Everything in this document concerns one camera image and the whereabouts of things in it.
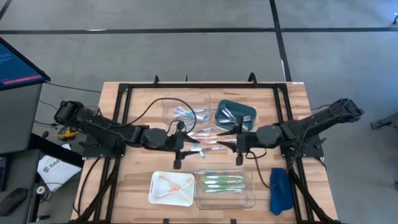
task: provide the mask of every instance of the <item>blue towel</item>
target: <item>blue towel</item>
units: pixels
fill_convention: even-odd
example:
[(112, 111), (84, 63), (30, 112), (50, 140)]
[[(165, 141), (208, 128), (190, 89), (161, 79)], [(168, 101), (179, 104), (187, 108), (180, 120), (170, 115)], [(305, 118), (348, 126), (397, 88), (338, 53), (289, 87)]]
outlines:
[(289, 182), (289, 176), (283, 168), (272, 168), (270, 184), (271, 202), (269, 210), (279, 215), (284, 210), (293, 208), (293, 195)]

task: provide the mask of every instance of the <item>computer monitor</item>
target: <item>computer monitor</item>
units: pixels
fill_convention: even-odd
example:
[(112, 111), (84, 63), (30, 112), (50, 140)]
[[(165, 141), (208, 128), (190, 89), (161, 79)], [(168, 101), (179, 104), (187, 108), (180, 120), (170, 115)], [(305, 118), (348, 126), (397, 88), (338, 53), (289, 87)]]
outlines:
[(48, 75), (0, 37), (0, 91), (49, 81)]

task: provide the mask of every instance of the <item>wooden table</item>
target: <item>wooden table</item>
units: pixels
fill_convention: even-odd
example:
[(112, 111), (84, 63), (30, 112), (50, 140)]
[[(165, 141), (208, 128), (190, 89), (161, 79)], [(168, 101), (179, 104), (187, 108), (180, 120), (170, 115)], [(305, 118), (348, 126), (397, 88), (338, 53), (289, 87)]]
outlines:
[[(103, 114), (112, 118), (118, 82), (104, 83), (99, 107)], [(305, 87), (302, 83), (287, 83), (289, 90), (290, 104), (294, 119), (302, 119), (311, 114)], [(254, 107), (257, 110), (255, 123), (256, 130), (259, 126), (278, 122), (275, 108), (274, 94), (267, 88), (140, 88), (132, 92), (128, 120), (131, 121), (139, 116), (153, 100), (165, 96), (195, 95), (207, 92), (211, 95), (211, 108), (215, 110), (218, 102), (223, 99), (232, 100)], [(284, 119), (287, 115), (283, 103), (283, 96), (280, 93)], [(123, 115), (124, 103), (122, 103), (119, 122)], [(158, 102), (140, 119), (136, 124), (146, 124), (150, 127), (167, 129), (162, 122), (162, 103)], [(264, 149), (254, 149), (257, 155), (261, 155)], [(242, 168), (252, 172), (255, 182), (256, 204), (250, 209), (229, 209), (229, 210), (200, 210), (194, 201), (191, 207), (177, 207), (169, 205), (153, 205), (148, 201), (148, 193), (152, 173), (157, 170), (173, 170), (173, 153), (148, 151), (145, 149), (127, 147), (126, 155), (121, 160), (118, 186), (113, 207), (112, 223), (162, 223), (164, 218), (169, 218), (170, 223), (230, 223), (231, 219), (237, 219), (238, 223), (295, 223), (294, 210), (282, 212), (279, 216), (269, 211), (270, 191), (265, 188), (259, 179), (256, 165), (253, 160), (244, 160)], [(236, 154), (231, 150), (211, 152), (202, 159), (198, 154), (187, 157), (182, 161), (182, 169), (179, 172), (195, 172), (198, 169), (236, 169)], [(81, 180), (83, 180), (95, 159), (88, 159), (85, 162)], [(333, 198), (326, 176), (325, 168), (315, 159), (304, 158), (303, 164), (307, 176), (308, 188), (315, 200), (324, 209), (326, 214), (337, 219)], [(280, 155), (280, 149), (269, 149), (267, 156), (259, 159), (262, 176), (268, 182), (272, 167), (285, 167), (285, 160)], [(86, 183), (81, 207), (84, 210), (98, 192), (98, 186), (103, 169), (101, 159)], [(303, 219), (306, 219), (304, 202), (301, 193), (299, 194), (300, 206)], [(101, 218), (104, 219), (108, 202), (108, 194), (105, 195), (101, 207)]]

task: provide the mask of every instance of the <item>gray floor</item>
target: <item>gray floor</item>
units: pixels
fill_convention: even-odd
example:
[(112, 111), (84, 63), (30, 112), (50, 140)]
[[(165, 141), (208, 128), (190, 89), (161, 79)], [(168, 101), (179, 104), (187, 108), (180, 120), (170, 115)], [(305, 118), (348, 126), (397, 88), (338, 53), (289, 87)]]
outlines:
[[(277, 8), (285, 28), (388, 27), (398, 3), (278, 0)], [(243, 26), (273, 27), (269, 2), (13, 0), (0, 21), (0, 30)], [(250, 72), (262, 81), (284, 80), (274, 33), (2, 37), (61, 85), (100, 90), (105, 81), (148, 81), (155, 75), (168, 81), (186, 75), (192, 81), (236, 81)], [(313, 107), (349, 97), (366, 112), (360, 122), (322, 133), (340, 220), (396, 223), (398, 139), (392, 128), (372, 131), (369, 122), (398, 111), (398, 33), (284, 33), (283, 38), (292, 79), (305, 82)], [(99, 94), (44, 85), (41, 99), (55, 105), (61, 100), (96, 105)], [(54, 112), (39, 105), (37, 120), (52, 122)], [(42, 204), (40, 214), (52, 216), (46, 223), (70, 218), (77, 185), (67, 184)]]

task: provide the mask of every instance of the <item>clear plastic tray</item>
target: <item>clear plastic tray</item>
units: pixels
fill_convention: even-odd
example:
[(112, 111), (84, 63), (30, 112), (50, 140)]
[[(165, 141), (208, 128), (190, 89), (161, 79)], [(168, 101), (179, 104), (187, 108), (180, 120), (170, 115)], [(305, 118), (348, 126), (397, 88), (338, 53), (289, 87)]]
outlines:
[[(243, 177), (241, 193), (232, 190), (225, 192), (206, 193), (205, 190), (209, 189), (204, 184), (207, 180), (221, 180), (221, 179), (208, 179), (208, 175), (238, 175)], [(234, 180), (235, 178), (224, 178), (223, 180)], [(245, 172), (244, 169), (231, 169), (231, 170), (206, 170), (200, 169), (196, 173), (196, 198), (197, 205), (200, 209), (226, 209), (226, 208), (252, 208), (256, 204), (256, 197), (254, 195), (254, 182), (251, 172)]]
[[(197, 125), (195, 126), (195, 130), (203, 129), (207, 127), (210, 123), (210, 120), (213, 117), (213, 113), (211, 112), (211, 98), (208, 93), (200, 93), (197, 95), (186, 95), (186, 96), (167, 96), (172, 98), (178, 98), (180, 100), (188, 103), (193, 110), (195, 110), (197, 116)], [(194, 117), (191, 113), (189, 107), (187, 107), (184, 103), (177, 100), (162, 100), (163, 105), (163, 122), (165, 124), (170, 125), (172, 121), (180, 120), (184, 121), (187, 126), (187, 131), (191, 129), (194, 124)], [(177, 122), (174, 122), (172, 125), (172, 131), (175, 130), (175, 125)]]

